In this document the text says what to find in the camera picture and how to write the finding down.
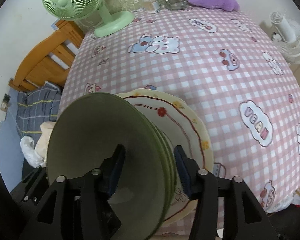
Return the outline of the cream plate yellow flowers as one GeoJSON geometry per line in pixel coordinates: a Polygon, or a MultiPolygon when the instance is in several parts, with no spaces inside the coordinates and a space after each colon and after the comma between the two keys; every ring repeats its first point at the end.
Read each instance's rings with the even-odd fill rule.
{"type": "Polygon", "coordinates": [[[207,129],[185,101],[171,94],[140,88],[120,93],[119,97],[127,100],[152,122],[166,144],[164,182],[170,204],[159,234],[185,235],[190,231],[197,202],[189,200],[183,192],[172,160],[173,148],[182,146],[186,156],[195,160],[199,168],[212,171],[214,157],[207,129]]]}

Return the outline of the floral ceramic bowl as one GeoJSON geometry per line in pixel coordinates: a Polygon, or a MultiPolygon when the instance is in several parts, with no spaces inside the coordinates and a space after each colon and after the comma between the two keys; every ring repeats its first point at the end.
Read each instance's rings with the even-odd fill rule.
{"type": "Polygon", "coordinates": [[[162,161],[162,168],[165,172],[165,185],[167,186],[167,197],[165,204],[165,215],[164,221],[168,218],[168,211],[170,209],[171,199],[172,199],[172,186],[173,186],[173,168],[171,167],[171,159],[170,159],[170,147],[167,144],[167,140],[165,139],[162,132],[151,122],[151,126],[153,130],[156,132],[160,140],[160,146],[162,148],[160,154],[160,160],[162,161]]]}
{"type": "Polygon", "coordinates": [[[162,225],[167,186],[161,146],[151,122],[119,96],[97,92],[72,102],[58,118],[47,150],[49,180],[78,178],[126,150],[109,204],[121,221],[114,239],[149,239],[162,225]]]}
{"type": "Polygon", "coordinates": [[[174,205],[175,203],[175,188],[177,185],[177,170],[176,170],[176,166],[175,166],[175,159],[174,159],[174,155],[173,155],[173,147],[172,147],[172,143],[169,140],[169,138],[166,136],[165,133],[163,133],[161,130],[159,130],[165,145],[167,146],[167,151],[168,151],[168,158],[170,160],[170,166],[172,169],[172,200],[171,200],[171,206],[174,205]]]}

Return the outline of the white plate red rim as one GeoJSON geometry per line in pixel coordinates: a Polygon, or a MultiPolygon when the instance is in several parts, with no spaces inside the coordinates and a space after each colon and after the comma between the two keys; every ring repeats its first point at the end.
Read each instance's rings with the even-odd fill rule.
{"type": "MultiPolygon", "coordinates": [[[[185,109],[182,103],[169,102],[158,95],[126,95],[123,98],[165,133],[173,148],[177,145],[182,146],[187,157],[194,159],[199,167],[205,167],[204,152],[201,147],[202,140],[193,126],[192,120],[181,112],[185,109]]],[[[164,225],[182,219],[194,209],[194,202],[190,201],[183,192],[179,176],[177,176],[174,196],[175,203],[173,206],[170,205],[168,218],[164,221],[164,225]]]]}

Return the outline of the white plastic bag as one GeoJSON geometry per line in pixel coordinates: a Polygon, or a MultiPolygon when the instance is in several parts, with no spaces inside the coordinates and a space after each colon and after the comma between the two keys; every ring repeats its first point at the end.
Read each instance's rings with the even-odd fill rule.
{"type": "Polygon", "coordinates": [[[20,140],[20,148],[27,163],[34,167],[46,167],[44,157],[40,156],[34,148],[34,140],[29,136],[24,136],[20,140]]]}

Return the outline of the blue plaid bedding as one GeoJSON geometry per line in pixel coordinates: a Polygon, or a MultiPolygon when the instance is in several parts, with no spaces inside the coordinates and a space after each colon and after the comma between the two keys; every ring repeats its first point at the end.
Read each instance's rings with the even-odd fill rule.
{"type": "Polygon", "coordinates": [[[42,135],[41,124],[57,120],[61,97],[61,87],[48,81],[31,92],[19,92],[16,122],[20,136],[37,142],[42,135]]]}

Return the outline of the pink checkered tablecloth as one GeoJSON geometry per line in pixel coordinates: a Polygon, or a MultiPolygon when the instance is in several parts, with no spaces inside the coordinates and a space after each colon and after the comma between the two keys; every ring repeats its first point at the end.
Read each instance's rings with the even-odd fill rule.
{"type": "Polygon", "coordinates": [[[212,172],[240,176],[268,213],[300,198],[300,87],[263,30],[241,12],[135,12],[113,35],[88,33],[59,109],[95,92],[176,96],[204,123],[212,172]]]}

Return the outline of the white floor fan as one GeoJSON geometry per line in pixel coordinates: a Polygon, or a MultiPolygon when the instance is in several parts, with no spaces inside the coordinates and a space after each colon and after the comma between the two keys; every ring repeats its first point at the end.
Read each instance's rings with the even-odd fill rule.
{"type": "Polygon", "coordinates": [[[275,28],[271,40],[290,64],[300,64],[300,24],[288,20],[283,14],[276,11],[270,15],[275,28]]]}

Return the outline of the green desk fan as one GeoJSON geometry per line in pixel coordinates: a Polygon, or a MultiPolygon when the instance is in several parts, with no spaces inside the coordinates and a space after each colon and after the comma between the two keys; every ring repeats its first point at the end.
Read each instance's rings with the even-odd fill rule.
{"type": "Polygon", "coordinates": [[[104,0],[42,0],[42,3],[51,15],[66,21],[81,20],[98,12],[102,21],[94,29],[96,37],[109,36],[128,26],[135,18],[129,11],[111,14],[104,0]]]}

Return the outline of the small white lidded container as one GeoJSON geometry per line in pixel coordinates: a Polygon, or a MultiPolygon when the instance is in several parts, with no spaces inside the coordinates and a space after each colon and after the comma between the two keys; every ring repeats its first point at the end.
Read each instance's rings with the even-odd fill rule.
{"type": "Polygon", "coordinates": [[[142,0],[144,8],[149,14],[156,14],[160,11],[158,0],[142,0]]]}

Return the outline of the wall power outlet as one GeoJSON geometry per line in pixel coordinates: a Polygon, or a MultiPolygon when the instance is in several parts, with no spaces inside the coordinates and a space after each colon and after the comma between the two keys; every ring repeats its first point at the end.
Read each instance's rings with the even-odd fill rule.
{"type": "Polygon", "coordinates": [[[10,98],[11,96],[8,94],[5,94],[3,97],[3,100],[1,102],[0,110],[3,112],[7,112],[9,105],[10,105],[10,98]]]}

